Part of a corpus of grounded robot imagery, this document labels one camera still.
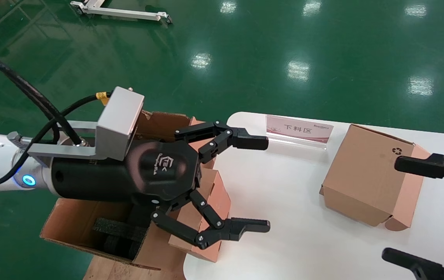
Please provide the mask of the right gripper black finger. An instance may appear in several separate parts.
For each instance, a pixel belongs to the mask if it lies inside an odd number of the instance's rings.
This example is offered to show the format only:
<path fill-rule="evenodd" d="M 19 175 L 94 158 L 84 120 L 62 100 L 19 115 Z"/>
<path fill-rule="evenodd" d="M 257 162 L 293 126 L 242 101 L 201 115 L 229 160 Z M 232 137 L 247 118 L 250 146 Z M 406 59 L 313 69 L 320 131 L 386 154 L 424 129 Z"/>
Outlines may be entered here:
<path fill-rule="evenodd" d="M 444 155 L 431 154 L 425 159 L 399 156 L 395 161 L 395 170 L 421 177 L 444 179 Z"/>
<path fill-rule="evenodd" d="M 416 280 L 444 280 L 442 264 L 394 248 L 385 248 L 381 257 L 386 262 L 410 270 Z"/>

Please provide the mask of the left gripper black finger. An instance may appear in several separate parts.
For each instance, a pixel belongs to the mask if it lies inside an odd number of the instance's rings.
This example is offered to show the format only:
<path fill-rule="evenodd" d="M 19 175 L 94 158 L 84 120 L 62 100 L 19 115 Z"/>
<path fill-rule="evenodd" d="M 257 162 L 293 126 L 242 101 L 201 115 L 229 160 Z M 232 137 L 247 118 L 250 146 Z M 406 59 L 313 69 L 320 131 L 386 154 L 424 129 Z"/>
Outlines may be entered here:
<path fill-rule="evenodd" d="M 264 151 L 269 146 L 266 136 L 250 135 L 245 128 L 227 126 L 220 121 L 203 122 L 178 129 L 174 132 L 174 139 L 188 143 L 209 140 L 198 149 L 199 161 L 203 164 L 229 147 Z"/>
<path fill-rule="evenodd" d="M 188 201 L 192 202 L 197 211 L 208 222 L 208 228 L 201 232 L 171 218 L 166 211 L 156 210 L 152 213 L 152 222 L 160 229 L 202 250 L 218 241 L 239 241 L 245 232 L 267 233 L 270 222 L 259 219 L 227 218 L 222 220 L 216 211 L 197 191 L 189 193 Z"/>

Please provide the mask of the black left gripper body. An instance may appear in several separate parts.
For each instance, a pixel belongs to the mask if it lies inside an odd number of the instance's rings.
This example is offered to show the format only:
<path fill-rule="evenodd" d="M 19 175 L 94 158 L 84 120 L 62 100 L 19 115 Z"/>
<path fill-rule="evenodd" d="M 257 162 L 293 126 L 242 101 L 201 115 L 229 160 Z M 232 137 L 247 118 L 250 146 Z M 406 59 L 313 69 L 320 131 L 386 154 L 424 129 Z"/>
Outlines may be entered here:
<path fill-rule="evenodd" d="M 195 189 L 199 167 L 186 142 L 137 140 L 121 161 L 56 157 L 51 181 L 67 199 L 172 205 Z"/>

